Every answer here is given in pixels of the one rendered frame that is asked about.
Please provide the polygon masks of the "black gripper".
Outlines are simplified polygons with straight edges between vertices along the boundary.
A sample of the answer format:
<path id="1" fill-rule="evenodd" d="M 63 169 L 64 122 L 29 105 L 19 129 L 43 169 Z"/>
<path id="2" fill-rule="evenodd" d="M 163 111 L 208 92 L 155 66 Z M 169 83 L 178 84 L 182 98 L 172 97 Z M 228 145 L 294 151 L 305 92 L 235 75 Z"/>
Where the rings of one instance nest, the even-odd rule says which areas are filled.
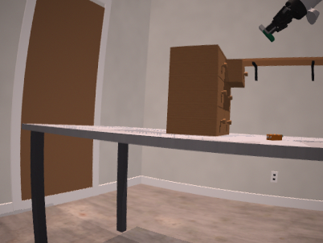
<path id="1" fill-rule="evenodd" d="M 305 5 L 300 0 L 288 0 L 285 6 L 276 14 L 272 23 L 264 28 L 264 31 L 269 34 L 273 34 L 275 31 L 279 32 L 288 27 L 288 23 L 292 19 L 302 19 L 307 15 Z M 277 24 L 278 23 L 278 24 Z M 282 25 L 284 24 L 284 25 Z M 278 27 L 278 28 L 277 28 Z"/>

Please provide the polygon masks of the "brown wooden chest of drawers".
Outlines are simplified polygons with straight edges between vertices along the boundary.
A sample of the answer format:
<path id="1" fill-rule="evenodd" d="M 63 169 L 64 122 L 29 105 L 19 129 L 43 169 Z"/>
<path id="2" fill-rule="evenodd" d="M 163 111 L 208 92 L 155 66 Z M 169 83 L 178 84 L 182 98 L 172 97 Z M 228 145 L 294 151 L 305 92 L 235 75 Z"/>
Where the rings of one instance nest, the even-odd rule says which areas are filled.
<path id="1" fill-rule="evenodd" d="M 216 134 L 218 107 L 219 47 L 197 45 L 170 48 L 167 134 L 223 136 Z M 231 87 L 229 87 L 231 89 Z"/>

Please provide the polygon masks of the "dark brown drawer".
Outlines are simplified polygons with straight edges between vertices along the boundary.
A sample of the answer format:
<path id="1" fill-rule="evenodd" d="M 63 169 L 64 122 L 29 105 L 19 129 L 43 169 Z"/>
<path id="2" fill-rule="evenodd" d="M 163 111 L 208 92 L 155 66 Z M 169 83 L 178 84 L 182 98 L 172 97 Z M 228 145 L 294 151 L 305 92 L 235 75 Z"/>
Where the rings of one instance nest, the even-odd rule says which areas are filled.
<path id="1" fill-rule="evenodd" d="M 229 121 L 230 120 L 230 112 L 228 112 L 228 111 L 225 110 L 225 117 L 224 117 L 224 119 L 227 119 L 227 123 L 224 124 L 224 133 L 225 134 L 229 134 L 229 126 L 231 125 L 231 121 Z"/>
<path id="2" fill-rule="evenodd" d="M 242 59 L 226 59 L 226 82 L 231 88 L 245 88 L 243 76 L 247 76 Z"/>
<path id="3" fill-rule="evenodd" d="M 224 109 L 218 107 L 216 134 L 223 134 L 224 124 L 226 124 L 226 119 L 224 119 Z"/>
<path id="4" fill-rule="evenodd" d="M 219 75 L 225 80 L 225 68 L 227 68 L 227 63 L 225 63 L 225 57 L 219 49 Z"/>
<path id="5" fill-rule="evenodd" d="M 226 90 L 227 90 L 227 95 L 225 95 L 225 108 L 230 110 L 232 96 L 231 96 L 231 90 L 227 85 L 226 85 Z"/>
<path id="6" fill-rule="evenodd" d="M 225 90 L 225 83 L 219 78 L 218 104 L 223 107 L 225 107 L 225 95 L 227 95 L 227 90 Z"/>

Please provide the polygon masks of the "green rectangular block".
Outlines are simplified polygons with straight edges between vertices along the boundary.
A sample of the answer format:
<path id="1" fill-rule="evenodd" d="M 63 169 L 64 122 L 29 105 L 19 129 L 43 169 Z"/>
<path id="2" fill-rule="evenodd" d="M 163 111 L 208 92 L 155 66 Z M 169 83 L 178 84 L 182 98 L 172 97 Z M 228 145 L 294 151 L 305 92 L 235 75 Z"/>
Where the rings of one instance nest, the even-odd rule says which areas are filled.
<path id="1" fill-rule="evenodd" d="M 259 26 L 259 29 L 267 36 L 267 38 L 271 41 L 271 42 L 273 42 L 274 40 L 275 40 L 275 37 L 271 34 L 271 33 L 269 33 L 269 34 L 267 34 L 265 31 L 264 31 L 264 26 L 261 24 L 260 26 Z"/>

